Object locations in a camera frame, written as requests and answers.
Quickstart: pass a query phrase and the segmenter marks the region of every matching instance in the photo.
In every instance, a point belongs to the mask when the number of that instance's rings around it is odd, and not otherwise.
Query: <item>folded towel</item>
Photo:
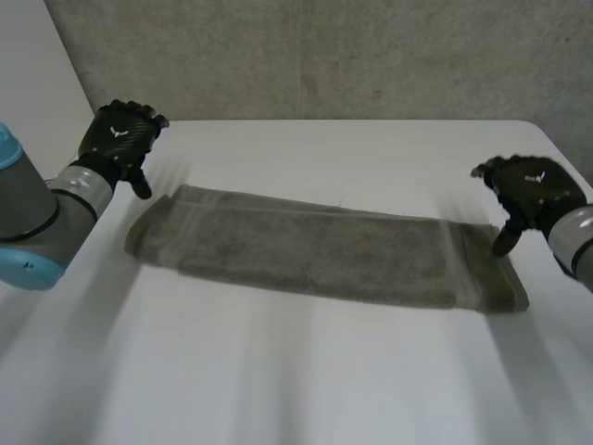
[[[126,251],[224,283],[416,308],[525,311],[484,224],[347,210],[182,185],[134,224]]]

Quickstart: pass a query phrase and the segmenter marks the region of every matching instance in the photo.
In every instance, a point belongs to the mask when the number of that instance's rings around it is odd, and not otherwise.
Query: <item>table surface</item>
[[[503,223],[470,178],[549,156],[520,121],[174,122],[146,165],[179,184]],[[0,442],[590,443],[593,296],[543,237],[511,260],[528,312],[414,310],[210,283],[122,252],[150,203],[118,192],[51,291],[0,287]]]

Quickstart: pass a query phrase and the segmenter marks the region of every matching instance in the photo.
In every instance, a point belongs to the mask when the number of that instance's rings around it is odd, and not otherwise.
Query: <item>concrete wall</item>
[[[590,0],[45,0],[94,108],[517,119],[593,180]]]

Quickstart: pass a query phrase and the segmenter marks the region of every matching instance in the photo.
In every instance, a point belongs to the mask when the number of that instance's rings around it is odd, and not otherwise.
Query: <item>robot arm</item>
[[[45,184],[19,141],[0,124],[0,279],[48,289],[64,274],[126,181],[142,199],[152,192],[142,172],[162,128],[151,107],[113,101],[97,112],[79,158]]]
[[[560,218],[549,232],[548,244],[563,269],[593,292],[593,207]]]
[[[495,256],[509,253],[521,233],[536,229],[562,270],[593,292],[593,207],[558,163],[548,158],[492,158],[472,171],[509,213],[495,240]]]

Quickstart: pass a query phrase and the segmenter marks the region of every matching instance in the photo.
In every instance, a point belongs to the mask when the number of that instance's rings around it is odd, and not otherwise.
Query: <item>white wall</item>
[[[0,1],[0,121],[43,177],[76,154],[93,118],[42,0]]]

